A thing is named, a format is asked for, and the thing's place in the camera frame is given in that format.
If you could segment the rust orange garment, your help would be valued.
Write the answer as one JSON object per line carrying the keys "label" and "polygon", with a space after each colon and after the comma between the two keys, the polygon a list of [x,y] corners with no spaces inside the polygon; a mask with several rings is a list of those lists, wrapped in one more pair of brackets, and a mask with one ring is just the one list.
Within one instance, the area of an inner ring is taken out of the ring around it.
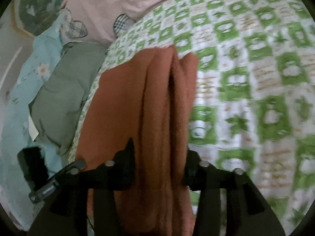
{"label": "rust orange garment", "polygon": [[179,58],[175,46],[169,46],[142,50],[101,75],[76,155],[94,169],[133,139],[135,183],[114,193],[127,233],[193,232],[190,195],[182,178],[198,63],[194,53]]}

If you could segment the grey green pillow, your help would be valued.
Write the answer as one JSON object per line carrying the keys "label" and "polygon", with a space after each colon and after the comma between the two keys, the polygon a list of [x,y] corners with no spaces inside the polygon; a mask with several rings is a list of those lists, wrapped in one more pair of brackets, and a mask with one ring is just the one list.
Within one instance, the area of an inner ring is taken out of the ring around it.
{"label": "grey green pillow", "polygon": [[106,54],[103,45],[74,44],[29,104],[39,140],[54,145],[60,156],[65,156],[71,146],[91,85]]}

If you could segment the light blue floral cloth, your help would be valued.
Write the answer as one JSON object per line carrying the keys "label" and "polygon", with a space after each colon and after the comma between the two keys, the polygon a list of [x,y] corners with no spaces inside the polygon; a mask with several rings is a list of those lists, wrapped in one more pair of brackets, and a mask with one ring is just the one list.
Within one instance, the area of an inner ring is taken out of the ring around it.
{"label": "light blue floral cloth", "polygon": [[40,205],[34,205],[28,195],[30,188],[23,176],[17,155],[25,147],[34,146],[29,131],[29,104],[42,85],[48,81],[61,59],[64,42],[60,32],[65,13],[61,12],[45,32],[37,36],[32,53],[21,67],[16,84],[4,105],[4,127],[1,134],[1,204],[18,228],[29,230]]}

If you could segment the green white patterned quilt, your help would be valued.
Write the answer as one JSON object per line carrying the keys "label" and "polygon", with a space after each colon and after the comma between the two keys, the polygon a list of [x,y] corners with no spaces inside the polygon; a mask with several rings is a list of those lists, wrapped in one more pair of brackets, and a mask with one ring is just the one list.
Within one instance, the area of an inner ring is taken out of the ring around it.
{"label": "green white patterned quilt", "polygon": [[314,20],[303,2],[167,0],[113,43],[100,71],[168,44],[199,58],[190,147],[245,169],[293,235],[314,203]]}

